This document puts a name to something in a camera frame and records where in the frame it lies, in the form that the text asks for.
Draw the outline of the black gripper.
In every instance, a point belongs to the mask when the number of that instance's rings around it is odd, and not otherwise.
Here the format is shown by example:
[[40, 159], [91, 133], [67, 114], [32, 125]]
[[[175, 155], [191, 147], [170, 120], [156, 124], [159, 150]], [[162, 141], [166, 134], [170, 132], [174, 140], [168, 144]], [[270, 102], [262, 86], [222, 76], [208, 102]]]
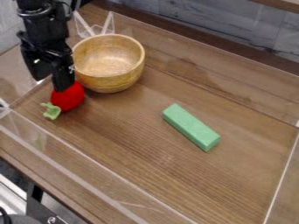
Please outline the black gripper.
[[19, 11], [17, 16], [24, 23], [17, 38], [31, 75], [40, 81], [52, 73], [53, 89], [63, 92], [75, 84], [75, 66], [65, 42], [71, 16], [64, 11]]

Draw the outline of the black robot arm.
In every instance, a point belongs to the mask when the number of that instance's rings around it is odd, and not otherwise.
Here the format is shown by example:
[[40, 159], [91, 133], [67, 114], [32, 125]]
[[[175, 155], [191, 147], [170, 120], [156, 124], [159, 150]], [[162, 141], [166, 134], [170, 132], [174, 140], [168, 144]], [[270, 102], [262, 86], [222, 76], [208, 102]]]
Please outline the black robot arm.
[[16, 3], [24, 24], [24, 30], [16, 33], [24, 63], [32, 77], [40, 81], [51, 76], [53, 89], [63, 92], [75, 84], [65, 3], [61, 0], [16, 0]]

